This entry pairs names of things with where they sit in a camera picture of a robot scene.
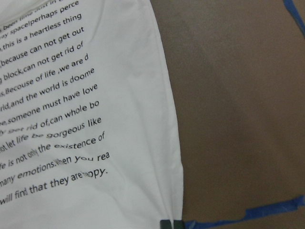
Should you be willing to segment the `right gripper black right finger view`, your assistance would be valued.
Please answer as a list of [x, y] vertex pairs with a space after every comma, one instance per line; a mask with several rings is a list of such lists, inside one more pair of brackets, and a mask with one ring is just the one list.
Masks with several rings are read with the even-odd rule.
[[185, 229], [185, 224], [182, 220], [174, 220], [173, 228], [174, 229]]

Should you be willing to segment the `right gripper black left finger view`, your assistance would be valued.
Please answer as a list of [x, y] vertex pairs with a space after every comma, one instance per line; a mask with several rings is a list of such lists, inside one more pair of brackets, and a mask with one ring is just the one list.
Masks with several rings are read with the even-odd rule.
[[160, 229], [172, 229], [172, 224], [169, 219], [163, 219], [160, 221]]

